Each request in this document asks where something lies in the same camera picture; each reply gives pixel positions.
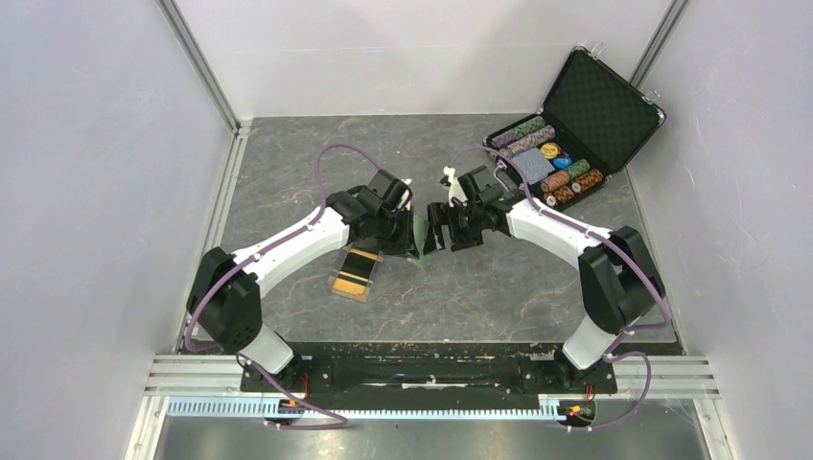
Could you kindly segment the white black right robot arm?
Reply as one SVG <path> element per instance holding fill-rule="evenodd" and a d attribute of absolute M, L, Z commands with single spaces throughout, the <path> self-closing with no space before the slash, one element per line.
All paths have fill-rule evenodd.
<path fill-rule="evenodd" d="M 461 176 L 443 170 L 448 197 L 428 207 L 425 255 L 483 244 L 486 231 L 530 242 L 574 267 L 585 315 L 564 342 L 553 366 L 556 383 L 577 391 L 592 379 L 592 367 L 632 332 L 653 308 L 663 309 L 664 289 L 641 234 L 588 225 L 528 197 L 508 191 L 478 167 Z"/>

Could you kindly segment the green card holder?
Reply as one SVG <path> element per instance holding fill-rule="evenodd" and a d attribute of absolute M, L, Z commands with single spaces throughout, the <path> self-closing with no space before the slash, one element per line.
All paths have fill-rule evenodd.
<path fill-rule="evenodd" d="M 407 253 L 407 261 L 419 269 L 425 269 L 428 264 L 425 255 L 425 245 L 428 237 L 428 221 L 419 216 L 415 211 L 411 212 L 411 240 L 412 248 Z"/>

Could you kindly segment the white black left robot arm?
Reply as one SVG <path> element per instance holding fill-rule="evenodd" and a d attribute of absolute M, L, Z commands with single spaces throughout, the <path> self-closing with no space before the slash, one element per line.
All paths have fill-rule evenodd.
<path fill-rule="evenodd" d="M 233 253 L 219 246 L 205 252 L 187 300 L 187 349 L 195 348 L 192 329 L 200 326 L 216 348 L 260 365 L 276 389 L 292 389 L 301 365 L 291 345 L 264 323 L 263 298 L 304 265 L 354 242 L 417 256 L 411 199 L 409 181 L 379 170 L 366 185 L 325 195 L 305 218 L 264 241 Z"/>

